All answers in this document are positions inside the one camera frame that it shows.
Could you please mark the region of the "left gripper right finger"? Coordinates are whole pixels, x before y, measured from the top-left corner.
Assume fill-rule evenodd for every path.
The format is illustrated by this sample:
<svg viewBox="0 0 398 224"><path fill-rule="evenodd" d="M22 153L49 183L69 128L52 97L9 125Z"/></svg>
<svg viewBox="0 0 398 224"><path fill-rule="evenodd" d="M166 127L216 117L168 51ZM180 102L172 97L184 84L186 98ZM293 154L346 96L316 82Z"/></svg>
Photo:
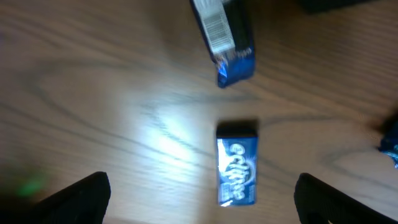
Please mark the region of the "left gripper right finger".
<svg viewBox="0 0 398 224"><path fill-rule="evenodd" d="M302 224L397 224L308 173L298 178L294 202Z"/></svg>

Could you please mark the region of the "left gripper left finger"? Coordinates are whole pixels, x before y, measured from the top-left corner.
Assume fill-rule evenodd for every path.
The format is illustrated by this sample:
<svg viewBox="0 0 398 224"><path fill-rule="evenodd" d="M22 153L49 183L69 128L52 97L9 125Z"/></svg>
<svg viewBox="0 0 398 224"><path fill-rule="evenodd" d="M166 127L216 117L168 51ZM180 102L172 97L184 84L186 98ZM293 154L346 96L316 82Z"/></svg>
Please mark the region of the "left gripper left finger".
<svg viewBox="0 0 398 224"><path fill-rule="evenodd" d="M102 224L111 197L105 172L95 172L38 203L1 196L1 223Z"/></svg>

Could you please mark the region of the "blue Eclipse mint box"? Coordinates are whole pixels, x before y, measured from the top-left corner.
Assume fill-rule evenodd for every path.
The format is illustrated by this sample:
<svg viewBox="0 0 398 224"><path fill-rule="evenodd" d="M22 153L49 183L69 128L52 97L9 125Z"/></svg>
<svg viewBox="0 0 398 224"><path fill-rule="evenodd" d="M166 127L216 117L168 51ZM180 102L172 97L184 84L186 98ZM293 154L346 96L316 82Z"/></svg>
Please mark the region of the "blue Eclipse mint box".
<svg viewBox="0 0 398 224"><path fill-rule="evenodd" d="M255 204L258 120L222 121L215 136L218 204L222 207Z"/></svg>

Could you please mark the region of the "dark green box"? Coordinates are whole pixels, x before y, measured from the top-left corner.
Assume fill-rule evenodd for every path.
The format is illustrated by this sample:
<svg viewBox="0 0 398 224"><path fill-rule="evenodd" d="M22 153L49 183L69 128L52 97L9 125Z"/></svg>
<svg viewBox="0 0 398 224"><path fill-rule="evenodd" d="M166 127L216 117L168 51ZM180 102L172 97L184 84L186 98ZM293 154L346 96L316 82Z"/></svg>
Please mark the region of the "dark green box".
<svg viewBox="0 0 398 224"><path fill-rule="evenodd" d="M343 7L354 6L372 0L297 0L303 10L309 14L327 12Z"/></svg>

